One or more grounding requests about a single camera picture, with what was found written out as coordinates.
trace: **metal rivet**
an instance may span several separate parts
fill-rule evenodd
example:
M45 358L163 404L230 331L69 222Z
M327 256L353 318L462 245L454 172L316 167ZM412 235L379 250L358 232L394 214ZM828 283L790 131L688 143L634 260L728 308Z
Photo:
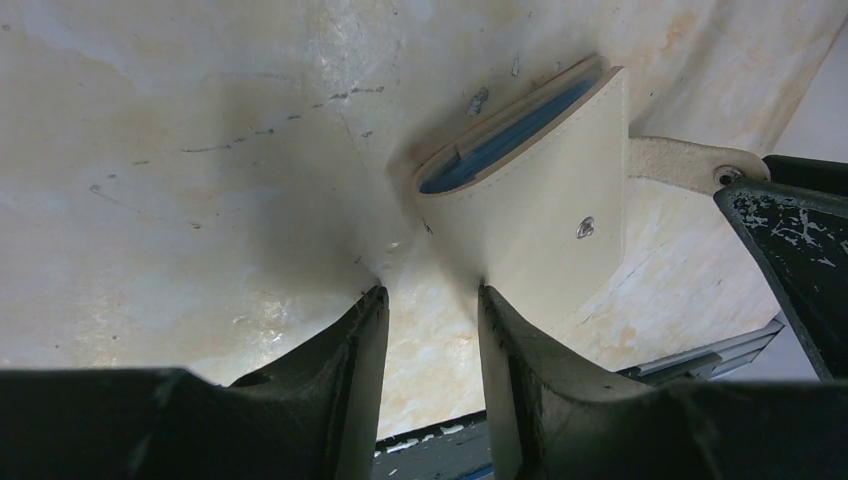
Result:
M586 238L595 233L595 219L594 217L586 217L580 222L580 226L577 227L577 238Z
M745 174L741 170L730 165L722 165L713 172L713 179L721 187L727 187L736 180L744 177Z

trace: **blue plastic item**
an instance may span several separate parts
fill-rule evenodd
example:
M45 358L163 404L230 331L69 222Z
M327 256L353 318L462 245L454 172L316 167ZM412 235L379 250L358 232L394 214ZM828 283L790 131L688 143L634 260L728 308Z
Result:
M470 183L478 173L493 165L553 121L588 92L595 82L596 80L586 80L566 90L475 148L467 157L460 159L457 154L441 172L421 184L421 193L443 193Z

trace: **cream leather pouch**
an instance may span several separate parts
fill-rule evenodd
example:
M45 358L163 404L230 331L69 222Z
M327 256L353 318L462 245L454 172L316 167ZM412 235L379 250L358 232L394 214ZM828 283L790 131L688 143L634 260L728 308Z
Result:
M531 322L569 315L615 272L628 175L702 193L719 188L722 168L768 177L753 154L664 138L635 139L629 159L627 72L605 63L580 62L413 178L445 265L462 285L494 285Z

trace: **scuff mark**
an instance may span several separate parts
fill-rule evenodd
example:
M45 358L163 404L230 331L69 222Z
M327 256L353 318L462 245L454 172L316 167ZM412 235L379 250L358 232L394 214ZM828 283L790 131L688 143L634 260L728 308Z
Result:
M647 257L645 257L645 259L644 259L644 260L642 260L642 261L639 263L639 265L636 265L636 268L634 268L634 269L633 269L633 271L631 271L630 273L628 273L628 274L627 274L627 276L626 276L626 277L624 277L624 280L622 280L622 281L621 281L621 283L619 283L618 285L616 285L616 287L615 287L614 289L611 289L611 290L610 290L610 292L617 291L617 290L619 289L619 287L621 287L622 285L624 285L625 283L627 283L627 281L628 281L628 280L630 280L630 277L632 277L632 276L633 276L636 272L638 272L638 271L639 271L639 269L640 269L640 268L642 268L642 266L643 266L643 265L645 265L645 263L647 263L647 261L648 261L648 260L650 260L650 259L651 259L651 257L653 257L653 256L654 256L657 252L659 252L659 251L660 251L660 250L661 250L661 249L665 246L665 244L666 244L666 243L668 243L668 242L665 242L665 243L661 244L661 245L660 245L659 247L657 247L654 251L652 251L650 254L648 254L648 256L647 256Z
M466 114L469 117L479 115L483 111L483 104L487 101L489 101L489 89L480 87L480 90L471 98L471 104L468 106L468 112Z
M148 433L141 438L132 450L130 450L127 457L127 473L129 473L130 476L135 476L141 468L142 463L144 463L144 459L147 456L147 448L150 445L150 438L152 436L152 433Z
M272 134L274 134L274 131L275 130L273 128L269 128L268 130L260 130L260 131L257 131L257 132L253 132L253 135L254 136L256 136L256 135L272 135ZM232 150L233 145L242 143L246 140L247 140L247 138L245 138L245 137L236 137L230 143L226 143L226 144L223 144L223 145L216 145L214 147L207 147L207 148L184 148L181 151L183 153L204 153L204 152L213 152L215 150Z
M138 213L138 214L141 213L141 210L136 210L135 208L132 208L129 205L125 205L125 204L119 202L118 200L110 197L109 195L106 195L102 191L100 191L100 185L98 185L96 183L94 185L92 185L91 187L89 187L88 191L97 195L98 197L110 202L110 203L114 203L115 205L117 205L119 207L126 208L127 210L131 210L131 211Z
M214 147L207 148L184 148L182 150L183 153L203 153L203 152L212 152L214 150L230 150L233 147L230 145L216 145Z
M345 118L341 109L339 109L339 116L342 118L342 122L345 126L345 131L347 132L347 136L350 139L350 144L353 146L353 150L356 152L357 155L359 155L359 148L357 147L356 142L353 139L353 133L351 133L350 126L347 124L347 119Z
M339 23L338 23L338 22L336 22L336 20L332 17L332 14L330 13L330 10L328 10L328 9L327 9L327 7L324 7L324 11L325 11L325 12L327 12L327 18L329 18L329 19L330 19L330 22L332 22L332 23L333 23L333 26L334 26L334 27L336 27L336 31L337 31L337 32L339 32L339 36L340 36L340 37L342 37L342 40L344 40L345 42L347 42L347 41L348 41L348 40L347 40L347 36L346 36L346 35L344 34L344 32L342 31L341 27L339 27Z
M151 400L161 409L168 404L171 395L174 393L174 386L186 374L182 372L172 373L167 370L163 370L160 374L164 381L153 389L153 398Z
M292 77L276 72L220 72L221 78L270 78L281 82L291 81Z
M721 469L716 462L712 445L718 440L719 434L715 421L708 414L701 411L698 404L689 397L688 392L671 391L674 398L682 408L686 423L689 427L691 441L697 448L697 454L701 457L707 471L712 478L722 478Z
M351 90L351 91L350 91L350 93L351 93L351 94L354 94L354 93L382 93L382 92L383 92L383 90L385 90L385 89L386 89L386 87L385 87L385 86L383 86L383 85L380 85L380 86L379 86L379 87L377 87L377 88L359 88L359 87L354 87L354 88L353 88L353 90Z

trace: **stitching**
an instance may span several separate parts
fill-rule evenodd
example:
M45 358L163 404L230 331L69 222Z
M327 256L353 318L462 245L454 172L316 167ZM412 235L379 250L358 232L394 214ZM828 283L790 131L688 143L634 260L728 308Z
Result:
M550 134L546 135L545 137L543 137L543 140L541 142L537 143L536 145L534 145L534 147L542 145L544 143L550 143L550 142L556 140L557 138L561 137L562 135L565 135L571 129L571 127L574 126L575 123L577 123L577 121L580 118L582 118L587 113L593 111L595 109L595 107L598 105L598 103L600 103L601 100L603 100L607 95L609 95L610 92L614 91L617 87L619 87L621 85L623 76L624 76L623 72L619 71L618 74L616 74L616 78L613 79L614 82L608 82L603 87L603 88L606 89L606 91L604 91L602 94L596 96L595 98L590 100L588 103L583 105L583 107L581 107L582 111L580 113L578 113L576 116L567 119L566 125L564 127L562 125L560 125L559 131L555 132L553 135L550 135ZM624 108L623 108L623 106L620 110L621 110L621 117L622 117L622 120L623 120L623 118L624 118ZM477 194L485 191L489 187L492 187L493 185L497 184L501 180L507 178L518 167L520 167L521 165L531 161L536 156L538 156L538 154L534 153L534 154L531 154L531 155L526 155L525 158L521 159L518 162L515 162L515 161L510 162L508 164L508 167L505 167L505 168L508 168L508 170L506 170L497 180L491 181L490 183L487 183L487 184L484 183L483 185L477 186L478 188L475 188L475 191L473 191L473 192L469 192L469 193L466 193L466 194L461 195L461 196L460 196L460 194L458 194L456 197L442 197L442 198L434 198L434 199L430 199L430 200L425 199L425 201L427 203L431 204L431 205L450 205L450 204L458 204L460 202L467 201L467 200L471 199L474 195L477 195Z
M619 108L619 111L621 112L621 129L622 129L622 132L621 132L622 133L622 135L621 135L621 154L622 155L628 154L628 148L629 148L628 142L630 140L630 138L629 138L630 135L628 135L628 133L626 131L624 131L624 130L629 130L629 126L627 125L627 123L625 123L627 120L624 117L624 114L625 114L624 104L625 104L626 101L627 101L626 94L622 95L621 96L621 106ZM622 176L621 176L621 198L622 198L622 202L621 202L621 214L620 214L619 218L621 219L621 223L623 224L621 226L621 228L624 228L624 226L627 224L626 223L627 219L625 218L626 212L625 212L625 208L624 208L624 205L625 205L625 202L624 202L624 179L627 176L627 165L624 162L621 162L621 163L622 163L622 165L621 165L621 170L622 170L622 172L621 172L622 173ZM624 241L625 241L624 239L621 239L622 251L619 252L619 255L621 255L621 256L624 256L624 250L623 250ZM586 302L590 298L592 298L594 295L596 295L601 290L601 287L603 287L603 286L604 286L604 282L602 282L600 285L598 285L594 289L592 289L592 291L590 293L587 293L586 295L582 295L581 298L580 298L580 301L579 301L580 306L575 308L574 312L572 312L572 313L576 313L577 310L579 310L581 306L585 305ZM592 309L592 312L589 313L589 318L587 318L587 320L591 319L595 315L596 310L597 310L597 308Z

